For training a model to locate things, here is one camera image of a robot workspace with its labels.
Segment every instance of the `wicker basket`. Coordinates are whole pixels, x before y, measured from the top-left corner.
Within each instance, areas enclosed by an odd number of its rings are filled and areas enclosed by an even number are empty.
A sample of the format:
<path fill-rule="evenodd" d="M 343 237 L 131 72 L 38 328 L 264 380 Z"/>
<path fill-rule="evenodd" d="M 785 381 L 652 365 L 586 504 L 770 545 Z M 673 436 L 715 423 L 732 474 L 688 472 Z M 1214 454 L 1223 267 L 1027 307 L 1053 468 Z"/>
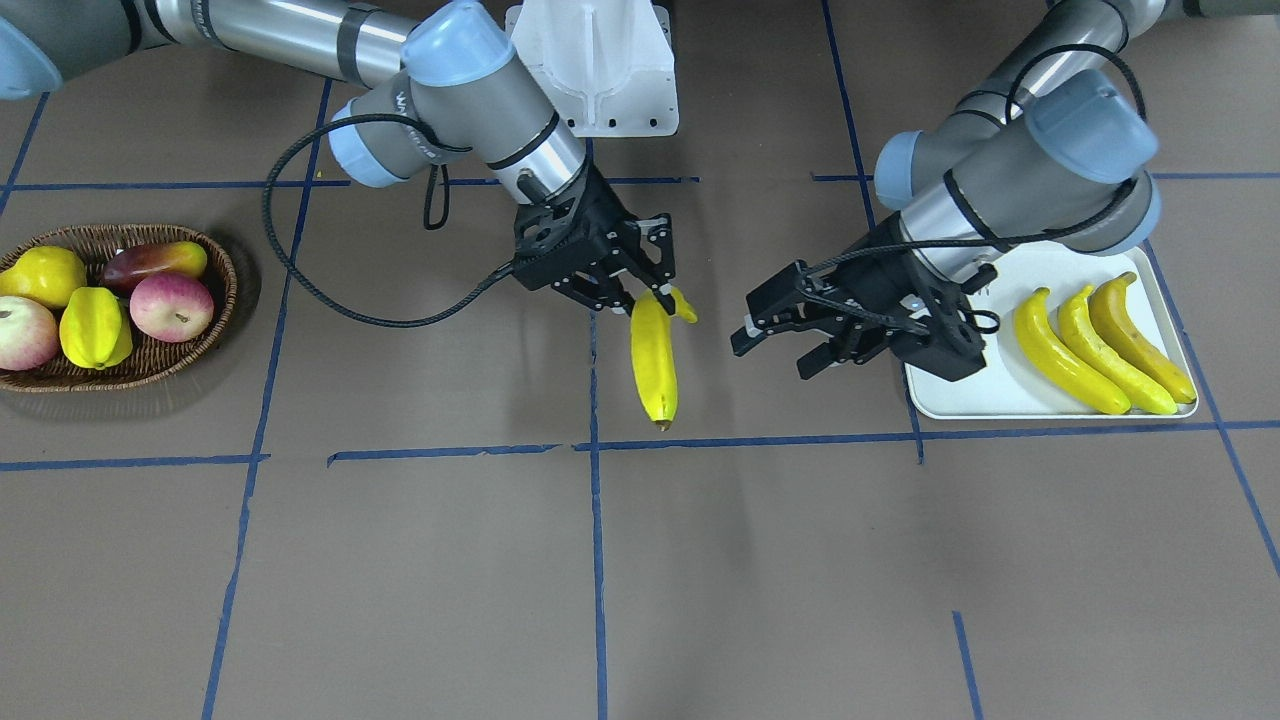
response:
<path fill-rule="evenodd" d="M 105 370 L 78 368 L 67 357 L 22 372 L 0 370 L 0 389 L 13 392 L 76 392 L 128 389 L 166 378 L 195 363 L 218 343 L 236 307 L 236 266 L 223 247 L 209 236 L 178 225 L 77 225 L 35 237 L 0 259 L 0 272 L 37 245 L 56 245 L 76 252 L 88 269 L 90 284 L 99 284 L 102 268 L 118 250 L 136 245 L 189 240 L 209 254 L 209 266 L 201 281 L 214 296 L 214 322 L 198 337 L 168 343 L 133 328 L 133 352 L 119 365 Z"/>

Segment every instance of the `fake fruit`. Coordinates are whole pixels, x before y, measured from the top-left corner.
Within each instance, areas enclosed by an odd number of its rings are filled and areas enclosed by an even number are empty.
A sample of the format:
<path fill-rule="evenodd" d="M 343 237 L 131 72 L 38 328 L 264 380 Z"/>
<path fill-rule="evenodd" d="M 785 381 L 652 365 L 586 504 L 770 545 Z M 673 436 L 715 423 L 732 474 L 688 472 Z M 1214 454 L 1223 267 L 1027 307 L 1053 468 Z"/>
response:
<path fill-rule="evenodd" d="M 1089 320 L 1107 345 L 1160 383 L 1176 402 L 1194 402 L 1196 386 L 1192 379 L 1143 337 L 1129 318 L 1126 295 L 1129 286 L 1137 279 L 1138 274 L 1129 272 L 1102 283 L 1089 297 Z"/>
<path fill-rule="evenodd" d="M 1048 324 L 1047 301 L 1048 288 L 1036 288 L 1014 310 L 1014 333 L 1027 359 L 1053 384 L 1089 407 L 1108 415 L 1128 413 L 1133 404 L 1124 391 L 1076 357 L 1053 334 L 1053 328 Z"/>
<path fill-rule="evenodd" d="M 1062 333 L 1062 342 L 1076 357 L 1116 383 L 1135 406 L 1156 415 L 1178 413 L 1178 404 L 1167 389 L 1120 357 L 1093 329 L 1088 305 L 1092 292 L 1093 286 L 1087 284 L 1057 309 L 1057 328 Z"/>
<path fill-rule="evenodd" d="M 173 272 L 200 278 L 207 264 L 209 254 L 189 240 L 136 245 L 108 260 L 102 268 L 102 287 L 125 297 L 140 282 L 156 273 Z"/>
<path fill-rule="evenodd" d="M 671 288 L 671 297 L 676 301 L 677 316 L 698 322 L 698 314 L 680 290 Z M 666 432 L 676 419 L 680 389 L 676 354 L 671 346 L 671 315 L 652 292 L 644 293 L 631 309 L 631 372 L 645 414 Z"/>
<path fill-rule="evenodd" d="M 58 320 L 26 297 L 0 297 L 0 370 L 29 370 L 58 356 Z"/>
<path fill-rule="evenodd" d="M 84 263 L 65 247 L 40 245 L 0 273 L 0 295 L 17 295 L 49 307 L 67 307 L 72 292 L 88 284 Z"/>
<path fill-rule="evenodd" d="M 58 337 L 63 355 L 90 370 L 114 368 L 133 352 L 133 334 L 120 301 L 105 287 L 82 287 L 72 293 Z"/>
<path fill-rule="evenodd" d="M 214 297 L 200 281 L 182 273 L 157 273 L 133 288 L 129 316 L 160 342 L 186 342 L 214 319 Z"/>

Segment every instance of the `mango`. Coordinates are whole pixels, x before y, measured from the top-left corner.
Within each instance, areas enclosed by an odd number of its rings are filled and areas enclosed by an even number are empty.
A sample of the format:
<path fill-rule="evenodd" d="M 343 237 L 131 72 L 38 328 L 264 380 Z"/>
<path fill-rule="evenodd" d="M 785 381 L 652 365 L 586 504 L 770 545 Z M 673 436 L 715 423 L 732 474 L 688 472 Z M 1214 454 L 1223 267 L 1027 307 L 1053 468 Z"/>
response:
<path fill-rule="evenodd" d="M 84 263 L 70 250 L 38 245 L 0 273 L 0 295 L 26 297 L 49 307 L 67 307 L 72 293 L 88 284 Z"/>
<path fill-rule="evenodd" d="M 105 370 L 133 352 L 133 334 L 120 300 L 105 287 L 82 287 L 72 293 L 58 338 L 73 365 Z"/>
<path fill-rule="evenodd" d="M 209 254 L 189 240 L 136 245 L 108 260 L 102 287 L 128 297 L 143 279 L 157 273 L 180 273 L 200 279 L 209 265 Z"/>

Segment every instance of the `red apple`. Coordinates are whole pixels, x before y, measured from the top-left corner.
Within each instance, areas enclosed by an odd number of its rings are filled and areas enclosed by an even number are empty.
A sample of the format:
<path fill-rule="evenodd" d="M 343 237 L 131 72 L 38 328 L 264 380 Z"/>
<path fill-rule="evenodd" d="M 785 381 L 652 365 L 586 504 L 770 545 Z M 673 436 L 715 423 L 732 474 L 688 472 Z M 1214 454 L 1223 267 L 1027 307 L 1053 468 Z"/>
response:
<path fill-rule="evenodd" d="M 61 351 L 58 320 L 26 297 L 0 297 L 0 370 L 29 370 Z"/>
<path fill-rule="evenodd" d="M 160 342 L 186 342 L 214 319 L 214 297 L 200 281 L 180 273 L 157 273 L 133 288 L 129 318 Z"/>

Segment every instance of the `yellow banana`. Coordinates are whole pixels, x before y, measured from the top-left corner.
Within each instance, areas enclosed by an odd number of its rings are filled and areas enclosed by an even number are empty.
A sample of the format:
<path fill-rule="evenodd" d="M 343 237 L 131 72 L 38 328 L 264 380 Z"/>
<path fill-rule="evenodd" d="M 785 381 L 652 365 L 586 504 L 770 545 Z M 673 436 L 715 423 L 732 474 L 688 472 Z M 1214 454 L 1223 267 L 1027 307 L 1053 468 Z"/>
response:
<path fill-rule="evenodd" d="M 698 314 L 677 288 L 671 288 L 671 297 L 676 301 L 676 315 L 689 323 L 698 322 Z M 631 372 L 645 413 L 666 432 L 676 419 L 680 391 L 671 347 L 671 315 L 652 292 L 644 293 L 631 309 Z"/>
<path fill-rule="evenodd" d="M 1080 402 L 1123 415 L 1133 407 L 1129 397 L 1106 375 L 1076 357 L 1048 325 L 1048 288 L 1041 287 L 1014 310 L 1014 333 L 1027 359 L 1053 384 Z"/>
<path fill-rule="evenodd" d="M 1125 296 L 1129 286 L 1138 279 L 1133 272 L 1102 283 L 1102 287 L 1089 297 L 1089 319 L 1102 341 L 1115 348 L 1134 368 L 1169 391 L 1176 402 L 1196 401 L 1196 386 L 1178 365 L 1165 357 L 1160 350 L 1138 332 L 1129 318 Z"/>
<path fill-rule="evenodd" d="M 1120 357 L 1093 329 L 1088 304 L 1092 292 L 1093 286 L 1087 284 L 1057 309 L 1062 342 L 1076 357 L 1117 384 L 1138 407 L 1156 415 L 1178 413 L 1178 404 L 1167 389 Z"/>

